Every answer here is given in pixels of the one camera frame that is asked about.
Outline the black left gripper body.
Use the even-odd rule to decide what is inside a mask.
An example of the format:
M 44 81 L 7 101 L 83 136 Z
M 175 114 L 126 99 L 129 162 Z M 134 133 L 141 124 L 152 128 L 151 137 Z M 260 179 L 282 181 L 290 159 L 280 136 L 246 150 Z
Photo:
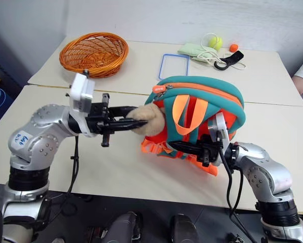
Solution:
M 109 94 L 102 94 L 102 102 L 92 103 L 91 109 L 86 118 L 88 128 L 91 133 L 102 135 L 102 147 L 109 147 L 110 135 L 115 133 L 115 121 L 109 112 Z

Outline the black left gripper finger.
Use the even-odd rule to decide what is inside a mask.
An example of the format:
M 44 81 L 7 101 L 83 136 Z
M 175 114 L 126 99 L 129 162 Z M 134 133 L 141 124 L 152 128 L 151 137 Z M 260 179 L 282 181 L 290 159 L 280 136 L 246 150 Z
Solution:
M 120 119 L 110 122 L 110 129 L 113 131 L 127 131 L 140 128 L 147 124 L 146 120 L 135 120 L 135 119 Z
M 126 117 L 129 112 L 137 109 L 136 106 L 117 106 L 109 107 L 110 117 Z

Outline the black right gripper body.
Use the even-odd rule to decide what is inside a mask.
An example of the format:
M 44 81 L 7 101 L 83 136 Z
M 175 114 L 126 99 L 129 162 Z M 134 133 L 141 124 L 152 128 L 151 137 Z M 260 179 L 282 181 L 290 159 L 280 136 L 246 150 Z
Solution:
M 202 163 L 203 167 L 218 167 L 222 163 L 220 151 L 223 149 L 223 139 L 220 134 L 215 135 L 214 141 L 210 135 L 203 134 L 196 145 L 200 148 L 197 161 Z

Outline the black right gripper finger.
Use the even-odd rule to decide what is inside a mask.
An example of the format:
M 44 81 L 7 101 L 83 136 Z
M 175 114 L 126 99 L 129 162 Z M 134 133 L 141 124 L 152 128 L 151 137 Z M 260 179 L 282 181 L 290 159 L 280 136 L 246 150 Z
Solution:
M 178 150 L 177 157 L 197 156 L 198 154 L 199 150 L 197 149 L 182 149 Z
M 168 145 L 176 150 L 198 150 L 200 147 L 185 141 L 170 141 Z

